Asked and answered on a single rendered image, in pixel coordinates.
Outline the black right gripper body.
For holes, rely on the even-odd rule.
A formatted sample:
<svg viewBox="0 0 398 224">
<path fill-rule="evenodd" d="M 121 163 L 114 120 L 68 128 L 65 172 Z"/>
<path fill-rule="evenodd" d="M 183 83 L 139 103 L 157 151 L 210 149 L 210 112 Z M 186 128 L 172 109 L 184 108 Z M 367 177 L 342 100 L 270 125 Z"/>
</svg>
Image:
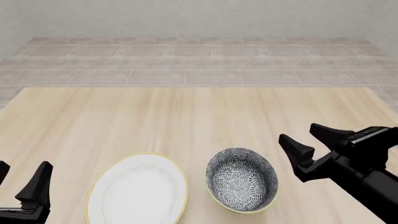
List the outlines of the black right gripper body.
<svg viewBox="0 0 398 224">
<path fill-rule="evenodd" d="M 370 126 L 339 142 L 334 151 L 312 164 L 295 170 L 302 182 L 327 179 L 333 173 L 366 177 L 372 171 L 384 170 L 388 150 L 398 146 L 398 127 Z"/>
</svg>

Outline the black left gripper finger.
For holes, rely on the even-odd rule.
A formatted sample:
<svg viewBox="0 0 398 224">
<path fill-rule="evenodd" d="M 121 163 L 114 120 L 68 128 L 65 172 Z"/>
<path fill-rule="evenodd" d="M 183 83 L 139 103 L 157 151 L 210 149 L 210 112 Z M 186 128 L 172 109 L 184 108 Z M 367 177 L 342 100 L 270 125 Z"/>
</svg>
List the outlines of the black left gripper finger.
<svg viewBox="0 0 398 224">
<path fill-rule="evenodd" d="M 9 172 L 10 166 L 4 161 L 0 161 L 0 185 L 3 183 Z"/>
<path fill-rule="evenodd" d="M 50 208 L 50 179 L 53 165 L 43 161 L 28 184 L 15 196 L 21 202 L 21 209 Z"/>
</svg>

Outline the white plate with yellow rim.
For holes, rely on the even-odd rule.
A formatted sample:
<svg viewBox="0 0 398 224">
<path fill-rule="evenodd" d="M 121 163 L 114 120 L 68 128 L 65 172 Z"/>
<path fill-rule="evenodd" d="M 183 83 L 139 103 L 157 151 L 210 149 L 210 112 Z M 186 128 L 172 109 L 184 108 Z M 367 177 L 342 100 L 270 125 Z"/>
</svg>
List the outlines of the white plate with yellow rim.
<svg viewBox="0 0 398 224">
<path fill-rule="evenodd" d="M 181 167 L 167 156 L 142 152 L 105 169 L 87 198 L 87 224 L 177 224 L 188 199 Z"/>
</svg>

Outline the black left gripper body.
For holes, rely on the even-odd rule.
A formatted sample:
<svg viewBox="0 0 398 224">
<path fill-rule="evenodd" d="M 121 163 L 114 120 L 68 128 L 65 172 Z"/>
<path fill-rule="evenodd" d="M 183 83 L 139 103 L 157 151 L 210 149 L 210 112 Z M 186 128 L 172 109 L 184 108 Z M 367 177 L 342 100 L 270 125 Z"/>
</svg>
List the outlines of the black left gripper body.
<svg viewBox="0 0 398 224">
<path fill-rule="evenodd" d="M 0 224 L 45 224 L 50 209 L 0 208 Z"/>
</svg>

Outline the black and white patterned bowl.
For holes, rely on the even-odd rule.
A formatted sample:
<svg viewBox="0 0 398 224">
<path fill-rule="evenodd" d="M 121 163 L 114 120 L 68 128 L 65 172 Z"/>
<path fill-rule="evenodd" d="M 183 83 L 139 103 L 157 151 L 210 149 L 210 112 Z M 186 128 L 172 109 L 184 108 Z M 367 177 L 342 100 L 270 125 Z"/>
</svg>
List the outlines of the black and white patterned bowl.
<svg viewBox="0 0 398 224">
<path fill-rule="evenodd" d="M 279 181 L 271 163 L 250 149 L 231 147 L 207 163 L 206 186 L 220 205 L 232 212 L 252 214 L 275 200 Z"/>
</svg>

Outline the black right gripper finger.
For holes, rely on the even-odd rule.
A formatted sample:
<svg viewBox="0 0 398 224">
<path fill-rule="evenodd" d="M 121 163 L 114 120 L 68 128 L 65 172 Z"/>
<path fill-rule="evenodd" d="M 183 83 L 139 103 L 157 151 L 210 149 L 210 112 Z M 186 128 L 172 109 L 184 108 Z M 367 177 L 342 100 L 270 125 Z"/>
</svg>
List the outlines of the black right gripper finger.
<svg viewBox="0 0 398 224">
<path fill-rule="evenodd" d="M 330 151 L 334 151 L 335 146 L 342 140 L 352 136 L 354 131 L 339 130 L 329 128 L 320 124 L 310 125 L 310 134 L 325 145 Z"/>
<path fill-rule="evenodd" d="M 296 170 L 299 166 L 305 167 L 314 162 L 315 149 L 313 147 L 303 145 L 286 134 L 279 135 L 279 145 L 289 158 L 293 170 Z"/>
</svg>

